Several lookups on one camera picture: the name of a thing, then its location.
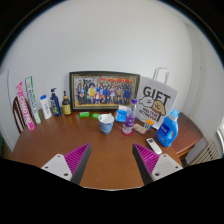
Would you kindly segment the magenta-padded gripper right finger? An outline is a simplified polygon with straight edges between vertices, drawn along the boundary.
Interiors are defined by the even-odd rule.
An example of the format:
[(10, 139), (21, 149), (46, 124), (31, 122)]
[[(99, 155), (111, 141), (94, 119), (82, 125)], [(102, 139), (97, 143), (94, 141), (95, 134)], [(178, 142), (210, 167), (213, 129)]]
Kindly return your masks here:
[(182, 169), (168, 154), (158, 155), (136, 143), (133, 144), (132, 153), (145, 185)]

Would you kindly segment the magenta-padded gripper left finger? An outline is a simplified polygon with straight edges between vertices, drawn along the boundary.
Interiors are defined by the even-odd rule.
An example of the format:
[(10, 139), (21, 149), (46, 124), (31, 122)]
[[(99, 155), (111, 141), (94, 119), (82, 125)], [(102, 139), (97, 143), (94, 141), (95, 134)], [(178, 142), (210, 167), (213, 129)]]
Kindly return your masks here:
[(42, 169), (79, 185), (90, 154), (91, 145), (87, 143), (66, 155), (56, 154)]

